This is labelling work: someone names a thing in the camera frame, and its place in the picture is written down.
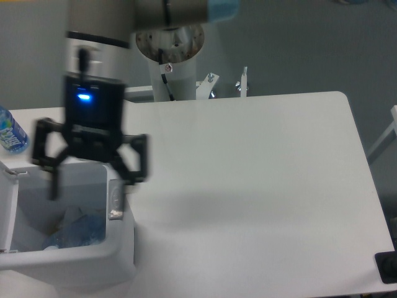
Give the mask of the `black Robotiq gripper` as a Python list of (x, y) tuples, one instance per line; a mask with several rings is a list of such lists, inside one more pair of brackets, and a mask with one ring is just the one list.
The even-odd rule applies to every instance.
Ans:
[[(121, 80), (68, 74), (65, 76), (65, 123), (45, 117), (35, 124), (31, 162), (49, 174), (49, 200), (58, 198), (59, 167), (67, 157), (109, 163), (126, 186), (143, 183), (149, 176), (149, 136), (122, 133), (125, 84)], [(51, 133), (60, 133), (67, 146), (55, 157), (46, 144)], [(118, 148), (127, 144), (139, 156), (139, 170), (128, 169)]]

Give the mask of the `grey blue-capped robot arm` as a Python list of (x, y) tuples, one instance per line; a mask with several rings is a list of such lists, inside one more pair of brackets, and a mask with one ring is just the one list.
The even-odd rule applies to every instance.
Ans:
[(69, 157), (110, 165), (123, 186), (148, 177), (148, 136), (122, 131), (127, 77), (121, 57), (130, 37), (232, 19), (239, 1), (70, 1), (63, 87), (65, 120), (38, 119), (31, 161), (50, 179), (58, 197), (59, 168)]

